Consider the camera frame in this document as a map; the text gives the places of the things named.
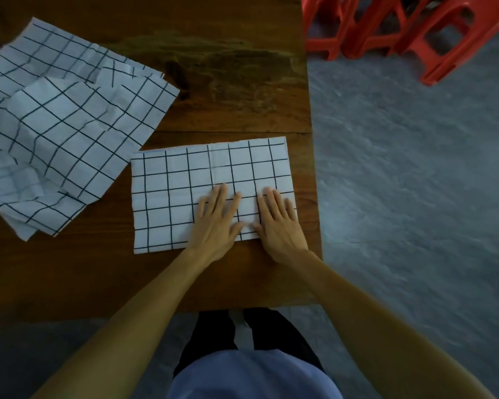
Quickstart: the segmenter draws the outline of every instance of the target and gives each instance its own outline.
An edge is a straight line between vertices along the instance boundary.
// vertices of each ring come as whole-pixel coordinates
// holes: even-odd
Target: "person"
[[[258,195],[265,250],[305,281],[354,361],[385,398],[485,399],[493,395],[451,356],[334,273],[307,246],[292,202],[276,190]],[[179,302],[198,275],[233,246],[241,195],[227,187],[201,198],[188,247],[121,308],[34,395],[128,398]],[[174,370],[168,398],[341,398],[292,324],[267,308],[244,311],[255,350],[238,350],[226,311],[202,312]]]

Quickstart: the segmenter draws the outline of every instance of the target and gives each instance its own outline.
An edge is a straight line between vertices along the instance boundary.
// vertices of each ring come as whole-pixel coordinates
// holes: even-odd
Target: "gray concrete floor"
[[[309,59],[324,258],[499,398],[499,34],[440,84],[413,58]],[[376,398],[317,305],[282,308],[345,398]],[[163,397],[195,315],[135,393]],[[0,328],[0,398],[26,398],[104,320]]]

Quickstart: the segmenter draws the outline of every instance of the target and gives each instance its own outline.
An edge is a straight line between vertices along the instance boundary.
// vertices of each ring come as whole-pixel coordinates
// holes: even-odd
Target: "leg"
[[[301,333],[283,315],[269,308],[248,308],[244,319],[253,331],[255,350],[279,349],[324,370]]]
[[[236,350],[235,324],[229,311],[202,311],[187,343],[177,367],[174,378],[192,362],[220,350]]]

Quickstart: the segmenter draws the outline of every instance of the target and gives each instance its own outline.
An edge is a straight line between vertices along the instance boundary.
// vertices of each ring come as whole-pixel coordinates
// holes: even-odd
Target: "napkin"
[[[27,240],[100,199],[179,90],[163,73],[32,19],[0,49],[0,215]]]
[[[134,252],[187,246],[197,202],[226,183],[228,200],[242,200],[233,222],[260,222],[256,194],[278,189],[294,203],[285,137],[191,145],[138,152],[131,158]],[[258,238],[244,227],[236,241]]]

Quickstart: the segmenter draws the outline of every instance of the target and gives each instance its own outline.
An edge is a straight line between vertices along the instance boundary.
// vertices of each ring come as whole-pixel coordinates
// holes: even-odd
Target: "hand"
[[[276,262],[290,265],[302,250],[309,250],[303,231],[297,221],[294,206],[289,199],[281,197],[277,190],[266,188],[270,208],[261,194],[257,195],[263,225],[253,223],[266,252]]]
[[[203,196],[198,202],[196,221],[192,227],[187,249],[195,250],[206,265],[219,260],[235,243],[240,230],[247,224],[237,222],[231,226],[231,221],[237,212],[242,195],[235,194],[233,202],[223,214],[226,203],[227,185],[215,186],[209,197]]]

